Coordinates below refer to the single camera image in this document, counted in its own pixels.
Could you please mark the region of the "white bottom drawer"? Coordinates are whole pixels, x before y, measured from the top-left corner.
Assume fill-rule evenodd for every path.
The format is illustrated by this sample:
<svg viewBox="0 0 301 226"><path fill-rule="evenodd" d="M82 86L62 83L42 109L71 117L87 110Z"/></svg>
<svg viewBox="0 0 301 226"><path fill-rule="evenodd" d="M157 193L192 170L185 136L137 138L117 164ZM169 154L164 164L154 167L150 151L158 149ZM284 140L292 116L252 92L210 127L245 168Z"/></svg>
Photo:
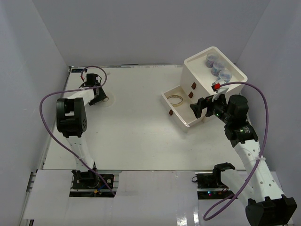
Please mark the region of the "white bottom drawer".
<svg viewBox="0 0 301 226"><path fill-rule="evenodd" d="M204 119L204 116L201 116L198 119L195 117L190 108L192 101L181 86L161 93L161 102L167 110L168 115L184 132L187 132L193 126L202 123Z"/></svg>

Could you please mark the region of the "beige masking tape roll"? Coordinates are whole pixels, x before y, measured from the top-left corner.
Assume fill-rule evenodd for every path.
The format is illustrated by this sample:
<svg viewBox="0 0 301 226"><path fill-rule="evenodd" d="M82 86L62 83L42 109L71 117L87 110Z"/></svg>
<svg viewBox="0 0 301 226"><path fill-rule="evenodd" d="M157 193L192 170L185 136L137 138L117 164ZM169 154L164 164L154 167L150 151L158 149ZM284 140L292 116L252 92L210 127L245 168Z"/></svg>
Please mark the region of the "beige masking tape roll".
<svg viewBox="0 0 301 226"><path fill-rule="evenodd" d="M178 107L183 104L183 98L180 95L170 95L167 100L173 107Z"/></svg>

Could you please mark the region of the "white tape roll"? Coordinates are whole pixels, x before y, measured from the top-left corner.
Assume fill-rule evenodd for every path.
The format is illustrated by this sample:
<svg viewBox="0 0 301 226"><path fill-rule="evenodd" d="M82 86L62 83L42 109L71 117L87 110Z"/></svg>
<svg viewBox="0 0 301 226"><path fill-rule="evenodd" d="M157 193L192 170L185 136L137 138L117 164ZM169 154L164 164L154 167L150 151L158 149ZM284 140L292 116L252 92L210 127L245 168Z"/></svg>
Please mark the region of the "white tape roll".
<svg viewBox="0 0 301 226"><path fill-rule="evenodd" d="M102 101L102 107L109 107L112 106L115 102L115 96L114 95L108 95L103 101Z"/></svg>

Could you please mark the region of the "white drawer storage box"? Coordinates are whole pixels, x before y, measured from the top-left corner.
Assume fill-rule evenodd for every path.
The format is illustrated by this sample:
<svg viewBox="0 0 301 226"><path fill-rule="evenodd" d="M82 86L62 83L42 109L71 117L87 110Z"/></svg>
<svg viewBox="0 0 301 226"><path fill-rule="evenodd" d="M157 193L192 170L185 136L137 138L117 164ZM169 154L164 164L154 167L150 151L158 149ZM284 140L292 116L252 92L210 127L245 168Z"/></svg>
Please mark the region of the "white drawer storage box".
<svg viewBox="0 0 301 226"><path fill-rule="evenodd" d="M212 84L217 77L212 75L211 69L206 66L206 56L209 53L217 54L225 62L225 67L232 74L231 82L246 82L247 76L227 58L217 47L207 49L184 60L180 79L180 86L187 95L188 104L194 104L201 97L213 95Z"/></svg>

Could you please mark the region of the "paper clip jar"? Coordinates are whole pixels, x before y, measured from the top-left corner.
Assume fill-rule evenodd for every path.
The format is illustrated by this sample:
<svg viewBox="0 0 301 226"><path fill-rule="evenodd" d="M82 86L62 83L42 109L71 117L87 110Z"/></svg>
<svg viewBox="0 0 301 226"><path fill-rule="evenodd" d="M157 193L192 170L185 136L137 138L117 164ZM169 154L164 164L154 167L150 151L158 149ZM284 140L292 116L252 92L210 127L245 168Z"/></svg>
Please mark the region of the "paper clip jar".
<svg viewBox="0 0 301 226"><path fill-rule="evenodd" d="M218 80L224 80L226 83L229 83L232 78L232 73L227 70L221 70L218 75Z"/></svg>
<svg viewBox="0 0 301 226"><path fill-rule="evenodd" d="M215 52L210 52L206 56L205 64L208 68L212 68L215 61L219 58L219 55Z"/></svg>
<svg viewBox="0 0 301 226"><path fill-rule="evenodd" d="M211 74L217 77L220 71L224 70L225 68L226 68L226 62L224 60L216 60L211 69Z"/></svg>

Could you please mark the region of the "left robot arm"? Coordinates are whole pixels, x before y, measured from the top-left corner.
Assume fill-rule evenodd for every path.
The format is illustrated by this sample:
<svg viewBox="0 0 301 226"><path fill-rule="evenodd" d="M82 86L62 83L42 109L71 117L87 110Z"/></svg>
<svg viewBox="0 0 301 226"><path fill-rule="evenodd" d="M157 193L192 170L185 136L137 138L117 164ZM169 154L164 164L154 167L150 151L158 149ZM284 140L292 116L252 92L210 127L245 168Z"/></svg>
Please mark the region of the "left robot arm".
<svg viewBox="0 0 301 226"><path fill-rule="evenodd" d="M86 172L95 167L95 161L88 150L84 132L87 130L87 105L95 105L107 98L103 88L88 89L101 85L101 78L95 73L86 75L86 81L80 91L68 98L60 98L56 102L57 130L68 141L71 150L76 154L76 171Z"/></svg>

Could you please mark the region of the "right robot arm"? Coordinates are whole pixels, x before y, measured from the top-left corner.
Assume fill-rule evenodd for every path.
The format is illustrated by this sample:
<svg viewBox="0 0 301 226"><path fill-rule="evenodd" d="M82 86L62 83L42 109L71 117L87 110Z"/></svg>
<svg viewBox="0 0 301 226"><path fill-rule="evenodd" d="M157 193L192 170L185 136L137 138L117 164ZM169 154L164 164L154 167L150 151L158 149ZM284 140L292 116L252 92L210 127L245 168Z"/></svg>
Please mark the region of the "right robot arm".
<svg viewBox="0 0 301 226"><path fill-rule="evenodd" d="M241 95L200 98L190 108L196 118L206 109L207 116L216 116L224 122L227 139L240 157L248 177L243 180L231 163L215 165L212 181L216 187L227 186L235 199L245 208L246 218L252 226L285 225L297 209L293 197L286 197L273 178L261 155L258 136L247 121L247 99Z"/></svg>

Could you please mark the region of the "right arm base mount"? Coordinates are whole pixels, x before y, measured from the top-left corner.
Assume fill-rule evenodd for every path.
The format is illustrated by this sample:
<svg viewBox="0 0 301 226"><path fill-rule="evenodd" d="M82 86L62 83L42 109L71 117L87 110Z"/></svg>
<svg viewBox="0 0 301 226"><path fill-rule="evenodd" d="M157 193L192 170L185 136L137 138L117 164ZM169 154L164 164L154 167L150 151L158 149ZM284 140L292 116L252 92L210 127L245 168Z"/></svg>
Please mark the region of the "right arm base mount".
<svg viewBox="0 0 301 226"><path fill-rule="evenodd" d="M236 168L228 162L214 166L209 173L199 172L191 179L197 184L197 194L199 200L221 200L234 195L234 193L221 182L221 172L235 170Z"/></svg>

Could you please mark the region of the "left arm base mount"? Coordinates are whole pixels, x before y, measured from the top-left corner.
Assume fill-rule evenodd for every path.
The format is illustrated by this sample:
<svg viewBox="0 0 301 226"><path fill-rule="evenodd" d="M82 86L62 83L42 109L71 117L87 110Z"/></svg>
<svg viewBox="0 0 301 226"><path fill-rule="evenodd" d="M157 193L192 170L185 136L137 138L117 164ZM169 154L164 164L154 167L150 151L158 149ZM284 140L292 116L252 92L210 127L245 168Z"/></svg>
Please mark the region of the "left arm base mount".
<svg viewBox="0 0 301 226"><path fill-rule="evenodd" d="M78 198L113 198L119 186L120 171L103 171L98 173L107 185L93 172L73 169L70 197Z"/></svg>

